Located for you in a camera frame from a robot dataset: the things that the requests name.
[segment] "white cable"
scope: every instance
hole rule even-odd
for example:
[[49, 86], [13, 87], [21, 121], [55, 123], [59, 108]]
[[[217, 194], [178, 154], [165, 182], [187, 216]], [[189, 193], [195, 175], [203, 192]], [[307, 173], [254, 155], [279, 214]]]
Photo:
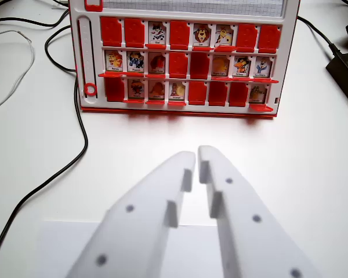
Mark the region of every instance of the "white cable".
[[12, 94], [16, 91], [19, 83], [21, 82], [23, 77], [26, 75], [26, 73], [30, 70], [30, 68], [32, 67], [32, 65], [34, 64], [34, 61], [35, 61], [35, 49], [32, 46], [31, 40], [28, 37], [26, 37], [22, 32], [16, 31], [16, 30], [7, 30], [7, 31], [4, 31], [4, 32], [0, 32], [0, 35], [4, 34], [4, 33], [8, 33], [8, 32], [16, 32], [16, 33], [20, 34], [23, 38], [25, 38], [27, 40], [27, 42], [28, 42], [28, 44], [30, 45], [30, 48], [31, 48], [31, 62], [30, 62], [30, 65], [27, 67], [27, 69], [25, 69], [25, 71], [14, 82], [14, 84], [13, 84], [11, 90], [9, 91], [8, 95], [0, 102], [0, 105], [3, 104], [5, 101], [7, 101], [8, 98], [11, 97]]

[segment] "white table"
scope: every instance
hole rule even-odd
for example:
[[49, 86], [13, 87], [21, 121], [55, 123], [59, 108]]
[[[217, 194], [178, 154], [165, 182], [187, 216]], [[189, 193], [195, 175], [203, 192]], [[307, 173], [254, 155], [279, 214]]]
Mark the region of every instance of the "white table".
[[[13, 0], [0, 7], [0, 17], [52, 23], [61, 15], [52, 6], [50, 0]], [[348, 52], [347, 6], [339, 0], [302, 0], [299, 14]], [[0, 107], [0, 232], [17, 202], [84, 144], [73, 107], [74, 77], [44, 52], [58, 28], [0, 25], [0, 31], [24, 32], [36, 50], [30, 72]], [[50, 52], [74, 67], [69, 31]], [[90, 141], [86, 155], [18, 214], [0, 250], [0, 277], [29, 277], [43, 220], [100, 221], [163, 160], [203, 144], [228, 156], [324, 277], [348, 277], [348, 100], [325, 69], [328, 56], [326, 43], [298, 22], [273, 120], [83, 113]], [[0, 99], [29, 61], [25, 40], [0, 36]], [[195, 179], [181, 223], [214, 225], [207, 211], [205, 188]]]

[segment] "guess who game board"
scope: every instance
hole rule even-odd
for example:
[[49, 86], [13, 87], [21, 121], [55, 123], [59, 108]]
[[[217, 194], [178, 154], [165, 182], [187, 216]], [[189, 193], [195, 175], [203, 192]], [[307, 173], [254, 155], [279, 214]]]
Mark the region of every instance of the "guess who game board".
[[70, 0], [81, 108], [274, 117], [298, 7], [299, 0]]

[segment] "grid paper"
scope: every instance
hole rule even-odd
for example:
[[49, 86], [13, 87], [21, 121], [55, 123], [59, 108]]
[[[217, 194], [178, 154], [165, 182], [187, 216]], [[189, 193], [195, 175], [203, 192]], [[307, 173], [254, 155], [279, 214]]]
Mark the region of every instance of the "grid paper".
[[280, 17], [284, 0], [104, 0], [109, 9]]

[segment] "character card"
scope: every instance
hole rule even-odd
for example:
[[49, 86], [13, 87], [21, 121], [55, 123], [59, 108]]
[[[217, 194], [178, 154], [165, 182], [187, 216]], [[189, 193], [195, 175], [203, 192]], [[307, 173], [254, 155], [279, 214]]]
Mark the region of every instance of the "character card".
[[117, 50], [106, 50], [106, 71], [122, 71], [122, 55]]
[[213, 56], [213, 70], [212, 76], [227, 76], [230, 60], [226, 55], [214, 55]]
[[161, 81], [149, 80], [149, 100], [163, 100], [165, 98], [165, 85]]
[[162, 22], [148, 22], [148, 40], [152, 44], [166, 44], [166, 27], [162, 24]]
[[193, 24], [193, 46], [209, 46], [211, 30], [207, 24]]
[[127, 52], [128, 71], [144, 72], [144, 57], [139, 51]]
[[128, 98], [144, 100], [144, 83], [140, 79], [128, 79]]
[[184, 101], [186, 87], [181, 82], [173, 82], [169, 85], [169, 100]]
[[232, 44], [233, 30], [229, 25], [217, 25], [215, 31], [215, 47]]
[[250, 92], [249, 103], [263, 104], [266, 101], [267, 89], [264, 85], [254, 85]]
[[254, 77], [269, 77], [272, 62], [269, 57], [257, 57], [254, 69]]
[[150, 52], [148, 54], [150, 65], [148, 72], [150, 74], [164, 74], [165, 73], [165, 56], [161, 52]]
[[235, 56], [232, 76], [249, 76], [250, 63], [247, 57]]

